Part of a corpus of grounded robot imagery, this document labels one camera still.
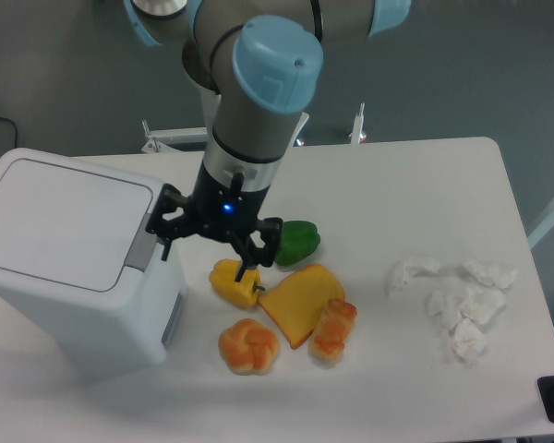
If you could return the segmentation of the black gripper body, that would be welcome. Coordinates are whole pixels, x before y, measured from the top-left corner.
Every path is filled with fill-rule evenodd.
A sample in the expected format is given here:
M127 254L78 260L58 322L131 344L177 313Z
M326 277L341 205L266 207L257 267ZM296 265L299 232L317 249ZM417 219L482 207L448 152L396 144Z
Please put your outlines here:
M257 229L258 215L269 188L234 194L201 165L193 193L187 199L184 214L195 224L196 233L227 243L227 232L247 236Z

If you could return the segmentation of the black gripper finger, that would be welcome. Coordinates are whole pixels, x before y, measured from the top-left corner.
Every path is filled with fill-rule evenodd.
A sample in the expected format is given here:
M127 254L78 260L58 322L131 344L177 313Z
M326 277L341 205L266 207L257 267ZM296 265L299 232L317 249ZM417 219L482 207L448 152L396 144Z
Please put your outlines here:
M189 197L177 188L164 184L146 224L163 246L161 260L166 261L174 240L194 234L194 209Z
M255 219L249 226L227 233L228 243L238 256L240 265L235 281L241 281L247 270L270 267L279 251L283 220L279 217Z

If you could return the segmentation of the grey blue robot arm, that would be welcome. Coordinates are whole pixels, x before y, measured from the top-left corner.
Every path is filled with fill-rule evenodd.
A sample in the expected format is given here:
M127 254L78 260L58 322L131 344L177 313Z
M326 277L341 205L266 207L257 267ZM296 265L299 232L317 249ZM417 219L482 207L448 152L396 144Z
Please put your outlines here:
M400 25L407 1L129 1L142 37L184 40L184 69L218 105L193 192L163 189L147 224L164 246L193 234L270 266L283 222L259 211L311 102L323 48Z

